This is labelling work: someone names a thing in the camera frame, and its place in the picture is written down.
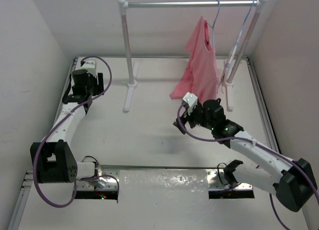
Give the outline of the pink t shirt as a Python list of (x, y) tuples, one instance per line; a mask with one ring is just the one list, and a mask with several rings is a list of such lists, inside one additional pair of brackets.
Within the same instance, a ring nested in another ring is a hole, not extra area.
[(170, 94), (171, 99), (182, 99), (187, 93), (197, 95), (200, 103), (216, 99), (218, 71), (206, 19), (201, 16), (189, 38), (185, 50), (190, 53), (186, 69)]

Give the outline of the blue wire hanger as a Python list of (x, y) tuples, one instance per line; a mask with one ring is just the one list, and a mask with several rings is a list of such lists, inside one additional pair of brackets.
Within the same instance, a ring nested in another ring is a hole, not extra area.
[(207, 26), (211, 28), (211, 33), (212, 33), (212, 46), (213, 46), (213, 48), (215, 47), (215, 33), (214, 33), (214, 32), (215, 32), (215, 26), (216, 26), (216, 22), (217, 22), (217, 19), (218, 19), (218, 17), (219, 17), (220, 8), (221, 8), (220, 0), (216, 0), (216, 1), (217, 1), (217, 6), (218, 6), (218, 11), (217, 11), (217, 14), (216, 14), (216, 16), (215, 16), (215, 19), (214, 19), (214, 21), (213, 21), (213, 24), (210, 25), (207, 20), (205, 21), (205, 23), (207, 24)]

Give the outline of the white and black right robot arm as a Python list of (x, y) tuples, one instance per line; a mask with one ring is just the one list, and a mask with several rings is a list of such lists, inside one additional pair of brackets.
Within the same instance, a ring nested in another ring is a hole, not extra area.
[(257, 167), (233, 160), (223, 168), (225, 185), (251, 184), (275, 196), (287, 209), (298, 212), (314, 196), (318, 186), (308, 161), (288, 158), (251, 136), (242, 126), (226, 118), (221, 100), (201, 104), (197, 96), (187, 93), (181, 101), (174, 122), (181, 133), (203, 142), (215, 142), (236, 151)]

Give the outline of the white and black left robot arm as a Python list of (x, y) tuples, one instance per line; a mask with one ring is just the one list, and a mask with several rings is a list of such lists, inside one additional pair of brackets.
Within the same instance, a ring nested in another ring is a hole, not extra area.
[(92, 104), (92, 97), (104, 90), (103, 74), (86, 69), (71, 73), (70, 83), (62, 98), (62, 110), (52, 131), (40, 150), (36, 179), (39, 183), (73, 183), (92, 178), (97, 162), (76, 161), (70, 148), (80, 121)]

